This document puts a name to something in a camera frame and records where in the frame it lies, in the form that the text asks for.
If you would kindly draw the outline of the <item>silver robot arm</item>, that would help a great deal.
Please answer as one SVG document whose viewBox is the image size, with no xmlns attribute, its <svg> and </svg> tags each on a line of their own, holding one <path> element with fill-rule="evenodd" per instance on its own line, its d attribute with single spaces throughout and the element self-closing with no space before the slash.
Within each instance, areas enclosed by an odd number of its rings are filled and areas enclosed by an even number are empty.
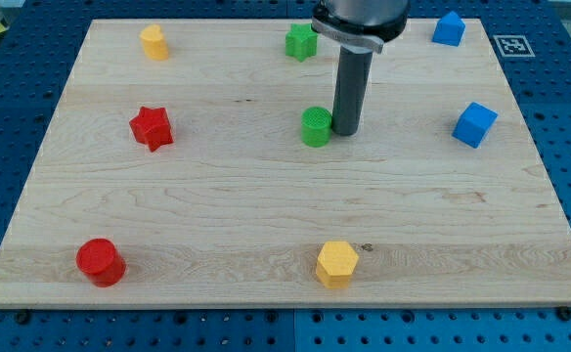
<svg viewBox="0 0 571 352">
<path fill-rule="evenodd" d="M 320 0 L 312 29 L 356 54 L 380 54 L 405 29 L 409 0 Z"/>
</svg>

